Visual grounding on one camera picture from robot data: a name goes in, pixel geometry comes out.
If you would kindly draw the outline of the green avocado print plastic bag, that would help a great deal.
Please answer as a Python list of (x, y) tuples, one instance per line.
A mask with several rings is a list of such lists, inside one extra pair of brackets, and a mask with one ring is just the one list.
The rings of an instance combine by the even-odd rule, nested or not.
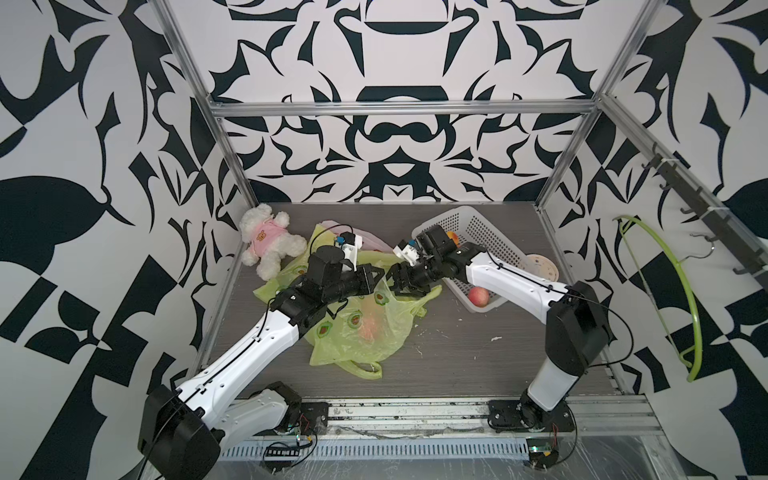
[(321, 244), (285, 268), (280, 253), (244, 258), (257, 262), (265, 281), (254, 291), (267, 305), (254, 336), (281, 341), (282, 349), (305, 338), (312, 366), (336, 364), (362, 378), (381, 376), (380, 362), (404, 345), (427, 303), (442, 293), (436, 286), (423, 296), (398, 295), (384, 278), (396, 257), (380, 252)]

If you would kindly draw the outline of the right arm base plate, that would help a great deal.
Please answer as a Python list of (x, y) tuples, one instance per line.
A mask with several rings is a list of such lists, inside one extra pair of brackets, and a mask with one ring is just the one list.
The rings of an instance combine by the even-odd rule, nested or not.
[(564, 400), (551, 411), (527, 399), (490, 400), (487, 407), (487, 423), (497, 432), (570, 433), (577, 429), (574, 414)]

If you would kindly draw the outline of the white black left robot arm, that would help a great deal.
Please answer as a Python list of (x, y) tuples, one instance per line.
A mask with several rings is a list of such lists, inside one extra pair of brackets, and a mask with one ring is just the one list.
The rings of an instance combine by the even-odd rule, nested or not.
[(319, 247), (306, 272), (280, 290), (218, 360), (179, 387), (160, 385), (147, 396), (138, 438), (143, 464), (165, 479), (204, 478), (222, 451), (225, 417), (237, 395), (317, 325), (330, 305), (372, 294), (384, 276), (381, 267), (353, 266), (339, 247)]

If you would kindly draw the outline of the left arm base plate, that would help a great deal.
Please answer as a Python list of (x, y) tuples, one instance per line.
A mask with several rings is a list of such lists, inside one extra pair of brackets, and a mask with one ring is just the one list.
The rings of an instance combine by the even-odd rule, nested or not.
[(322, 432), (328, 424), (329, 408), (329, 403), (321, 401), (290, 404), (278, 431), (291, 435)]

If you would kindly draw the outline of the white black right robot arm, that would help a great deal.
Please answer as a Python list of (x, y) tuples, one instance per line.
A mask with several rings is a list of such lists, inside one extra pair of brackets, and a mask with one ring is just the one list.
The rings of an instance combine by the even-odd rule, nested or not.
[(545, 325), (545, 360), (516, 406), (514, 424), (501, 430), (542, 431), (565, 406), (565, 398), (614, 339), (607, 314), (592, 287), (548, 281), (493, 256), (482, 246), (465, 243), (415, 248), (398, 246), (401, 261), (386, 275), (398, 296), (421, 297), (443, 279), (484, 288), (516, 304)]

